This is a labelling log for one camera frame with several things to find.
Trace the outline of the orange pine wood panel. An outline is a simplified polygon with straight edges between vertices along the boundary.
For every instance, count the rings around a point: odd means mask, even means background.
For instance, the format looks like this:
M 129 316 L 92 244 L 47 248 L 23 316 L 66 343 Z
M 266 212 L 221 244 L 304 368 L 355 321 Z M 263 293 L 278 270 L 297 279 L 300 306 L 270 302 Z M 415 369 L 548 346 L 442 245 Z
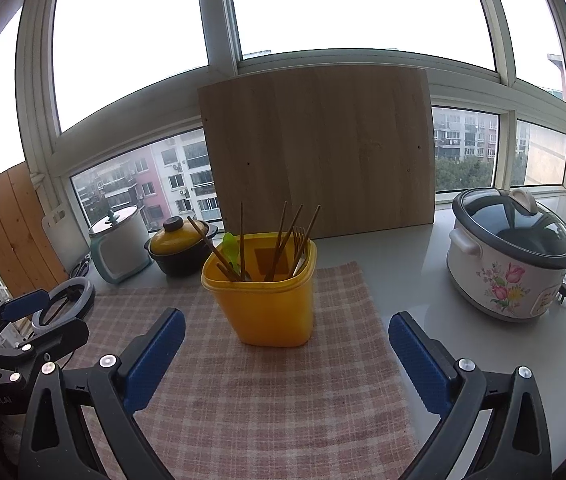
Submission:
M 14 297 L 47 292 L 68 275 L 46 236 L 27 164 L 0 173 L 0 277 Z

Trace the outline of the green plastic spoon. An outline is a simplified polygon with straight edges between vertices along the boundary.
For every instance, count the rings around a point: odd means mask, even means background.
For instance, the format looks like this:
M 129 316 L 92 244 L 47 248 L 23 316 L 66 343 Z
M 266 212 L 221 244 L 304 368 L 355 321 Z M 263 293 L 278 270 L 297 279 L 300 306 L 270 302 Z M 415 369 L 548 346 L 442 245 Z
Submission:
M 220 252 L 223 258 L 228 261 L 233 272 L 236 275 L 241 275 L 240 243 L 232 233 L 225 232 L 225 234 L 223 234 Z

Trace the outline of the brown wooden chopstick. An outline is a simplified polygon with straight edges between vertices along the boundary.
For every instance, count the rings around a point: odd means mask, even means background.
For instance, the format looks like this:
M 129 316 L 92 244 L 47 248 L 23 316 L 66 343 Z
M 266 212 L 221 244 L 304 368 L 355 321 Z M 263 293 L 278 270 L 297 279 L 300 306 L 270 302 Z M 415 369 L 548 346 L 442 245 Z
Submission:
M 318 205 L 317 208 L 315 208 L 315 213 L 313 214 L 313 216 L 310 220 L 309 226 L 307 226 L 307 228 L 305 228 L 306 229 L 307 248 L 309 246 L 310 234 L 312 232 L 313 227 L 315 226 L 315 222 L 317 221 L 318 214 L 320 212 L 320 208 L 321 208 L 320 205 Z M 290 278 L 291 278 L 293 267 L 294 267 L 294 263 L 292 265 L 291 273 L 289 274 Z
M 285 221 L 285 216 L 286 216 L 286 209 L 287 209 L 288 203 L 289 202 L 287 200 L 285 200 L 284 203 L 283 203 L 280 222 L 279 222 L 279 229 L 277 230 L 277 240 L 275 241 L 275 244 L 274 244 L 274 252 L 273 252 L 272 262 L 271 262 L 270 269 L 269 269 L 269 271 L 266 275 L 266 281 L 268 281 L 268 282 L 273 280 L 275 269 L 277 268 L 277 258 L 279 258 L 279 247 L 280 247 L 280 244 L 281 244 L 282 231 L 283 231 L 283 226 L 284 226 L 284 221 Z
M 244 245 L 244 204 L 240 202 L 240 267 L 241 281 L 246 281 L 245 245 Z

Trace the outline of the metal fork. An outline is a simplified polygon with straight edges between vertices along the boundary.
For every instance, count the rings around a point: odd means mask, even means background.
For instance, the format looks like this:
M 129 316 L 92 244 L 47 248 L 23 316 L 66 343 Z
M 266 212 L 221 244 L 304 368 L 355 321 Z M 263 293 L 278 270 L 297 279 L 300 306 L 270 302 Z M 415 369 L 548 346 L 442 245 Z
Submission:
M 293 229 L 293 239 L 294 239 L 294 267 L 292 270 L 291 277 L 293 278 L 297 275 L 303 267 L 307 260 L 308 248 L 306 240 L 306 229 L 302 226 L 295 226 Z

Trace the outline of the yellow lid black pot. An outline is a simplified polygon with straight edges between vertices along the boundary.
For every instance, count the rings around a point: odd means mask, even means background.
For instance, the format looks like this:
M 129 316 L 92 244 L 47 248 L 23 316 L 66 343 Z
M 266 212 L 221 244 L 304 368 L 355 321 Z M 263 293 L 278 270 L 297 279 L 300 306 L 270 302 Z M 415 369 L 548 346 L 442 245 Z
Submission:
M 201 272 L 211 254 L 191 224 L 180 216 L 168 218 L 146 240 L 144 248 L 168 278 L 185 278 Z

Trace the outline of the yellow plastic utensil container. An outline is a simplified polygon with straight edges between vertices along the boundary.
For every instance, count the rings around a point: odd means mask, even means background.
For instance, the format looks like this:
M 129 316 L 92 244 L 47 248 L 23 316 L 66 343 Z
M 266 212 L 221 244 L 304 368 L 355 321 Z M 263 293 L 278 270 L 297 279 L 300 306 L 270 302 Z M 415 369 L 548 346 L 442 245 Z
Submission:
M 294 348 L 305 344 L 313 330 L 313 274 L 318 249 L 308 240 L 307 260 L 297 274 L 291 275 L 289 266 L 295 254 L 294 243 L 288 242 L 274 279 L 267 282 L 276 241 L 274 232 L 245 236 L 249 281 L 229 281 L 216 255 L 210 255 L 204 263 L 201 281 L 244 344 Z

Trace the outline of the white plastic cutting board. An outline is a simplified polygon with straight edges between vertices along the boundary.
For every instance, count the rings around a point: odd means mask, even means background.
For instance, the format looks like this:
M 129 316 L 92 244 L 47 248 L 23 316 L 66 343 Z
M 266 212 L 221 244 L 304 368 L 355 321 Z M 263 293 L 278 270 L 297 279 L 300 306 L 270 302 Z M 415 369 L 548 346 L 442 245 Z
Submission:
M 79 230 L 74 214 L 67 204 L 60 204 L 42 219 L 42 228 L 60 263 L 71 273 L 89 252 L 89 246 Z

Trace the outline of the large wooden board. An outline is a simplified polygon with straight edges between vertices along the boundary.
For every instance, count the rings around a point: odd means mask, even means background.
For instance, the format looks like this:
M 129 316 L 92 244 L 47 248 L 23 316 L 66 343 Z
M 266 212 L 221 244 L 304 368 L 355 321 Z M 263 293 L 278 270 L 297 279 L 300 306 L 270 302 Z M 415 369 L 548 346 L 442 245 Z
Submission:
M 271 70 L 198 90 L 225 229 L 315 238 L 426 226 L 435 158 L 425 70 L 324 65 Z

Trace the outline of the pink plaid cloth mat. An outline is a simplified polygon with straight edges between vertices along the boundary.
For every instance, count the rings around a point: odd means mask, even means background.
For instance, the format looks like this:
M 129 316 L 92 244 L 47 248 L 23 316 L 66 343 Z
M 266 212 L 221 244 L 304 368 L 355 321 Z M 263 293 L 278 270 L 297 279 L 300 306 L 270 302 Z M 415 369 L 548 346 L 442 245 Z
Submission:
M 119 353 L 167 308 L 187 334 L 138 426 L 178 479 L 396 479 L 417 454 L 405 388 L 356 263 L 321 269 L 292 349 L 242 344 L 202 286 L 100 292 L 74 368 Z

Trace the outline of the white teal canister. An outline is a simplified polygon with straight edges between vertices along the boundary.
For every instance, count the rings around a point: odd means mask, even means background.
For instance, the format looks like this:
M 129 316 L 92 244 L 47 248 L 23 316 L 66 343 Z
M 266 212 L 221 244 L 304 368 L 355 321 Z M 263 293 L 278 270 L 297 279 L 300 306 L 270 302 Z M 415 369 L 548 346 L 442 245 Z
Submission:
M 89 237 L 92 261 L 107 283 L 126 281 L 152 263 L 145 249 L 149 231 L 138 206 L 108 211 L 91 226 Z

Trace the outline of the white floral slow cooker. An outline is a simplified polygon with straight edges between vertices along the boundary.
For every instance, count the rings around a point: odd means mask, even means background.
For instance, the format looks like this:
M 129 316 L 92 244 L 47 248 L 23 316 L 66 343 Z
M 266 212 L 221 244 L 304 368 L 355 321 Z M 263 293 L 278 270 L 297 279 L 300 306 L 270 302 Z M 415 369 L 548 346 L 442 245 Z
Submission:
M 471 188 L 452 212 L 447 268 L 472 306 L 526 322 L 566 298 L 566 223 L 532 194 Z

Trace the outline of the chopstick in container left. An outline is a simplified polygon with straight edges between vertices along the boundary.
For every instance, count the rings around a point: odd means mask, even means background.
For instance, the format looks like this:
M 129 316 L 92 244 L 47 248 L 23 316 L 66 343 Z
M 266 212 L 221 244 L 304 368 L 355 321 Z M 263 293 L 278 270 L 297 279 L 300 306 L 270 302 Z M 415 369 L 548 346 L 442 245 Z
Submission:
M 187 221 L 191 224 L 194 231 L 199 235 L 201 240 L 206 244 L 206 246 L 210 249 L 210 252 L 216 256 L 219 263 L 223 268 L 223 273 L 231 282 L 236 282 L 240 279 L 240 275 L 237 274 L 234 269 L 232 268 L 231 264 L 228 262 L 225 257 L 219 252 L 219 250 L 213 245 L 213 242 L 207 237 L 207 235 L 202 231 L 202 229 L 197 225 L 197 223 L 191 218 L 187 218 Z

